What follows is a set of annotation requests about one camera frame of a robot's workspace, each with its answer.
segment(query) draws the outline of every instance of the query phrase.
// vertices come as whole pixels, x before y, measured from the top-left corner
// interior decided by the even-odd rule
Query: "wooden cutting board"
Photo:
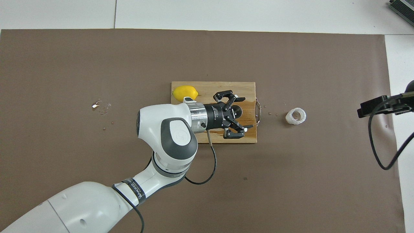
[[[256,143],[257,142],[257,128],[255,117],[255,105],[256,105],[256,83],[255,82],[172,82],[171,83],[171,103],[179,104],[180,101],[176,100],[172,95],[172,91],[176,87],[182,85],[190,85],[195,87],[198,91],[198,96],[195,99],[197,102],[203,104],[215,103],[213,95],[217,92],[232,90],[235,95],[239,97],[245,97],[243,102],[234,103],[240,106],[243,113],[237,121],[242,125],[250,125],[245,136],[239,139],[224,139],[224,129],[212,129],[210,130],[212,143]],[[208,143],[207,133],[196,134],[198,143]]]

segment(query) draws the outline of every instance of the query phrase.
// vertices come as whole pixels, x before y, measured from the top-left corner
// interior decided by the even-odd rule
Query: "brown table mat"
[[[389,94],[383,35],[2,30],[0,77],[0,230],[71,185],[140,172],[152,151],[137,112],[169,103],[181,80],[256,82],[266,108],[256,144],[215,146],[209,183],[183,181],[140,207],[146,233],[404,232],[397,166],[379,168],[356,114]],[[91,110],[98,99],[107,114]],[[295,107],[307,119],[290,126]],[[391,118],[373,126],[389,161]],[[202,181],[212,166],[200,145],[188,176]],[[131,212],[111,232],[139,228]]]

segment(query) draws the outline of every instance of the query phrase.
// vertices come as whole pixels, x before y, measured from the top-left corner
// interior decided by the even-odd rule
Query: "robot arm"
[[[233,102],[244,99],[232,95],[232,91],[218,92],[214,96],[217,101],[222,97],[229,98],[227,104],[202,104],[186,97],[182,104],[140,109],[138,138],[154,151],[142,172],[114,184],[113,188],[95,182],[69,187],[33,208],[2,232],[108,232],[132,209],[130,203],[141,205],[158,190],[184,179],[198,148],[195,133],[224,128],[225,138],[240,138],[248,127],[252,127],[241,126],[235,120],[241,115],[241,108],[231,107]]]

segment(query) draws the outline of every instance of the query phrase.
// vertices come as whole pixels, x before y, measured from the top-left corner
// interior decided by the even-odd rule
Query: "water spill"
[[[98,111],[100,115],[106,115],[108,113],[109,107],[111,104],[108,101],[97,100],[92,104],[92,111]]]

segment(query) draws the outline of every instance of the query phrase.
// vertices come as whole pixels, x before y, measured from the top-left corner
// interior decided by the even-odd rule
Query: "lemon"
[[[184,97],[190,97],[195,100],[198,96],[197,90],[193,86],[179,86],[173,91],[173,96],[180,102],[183,101]]]

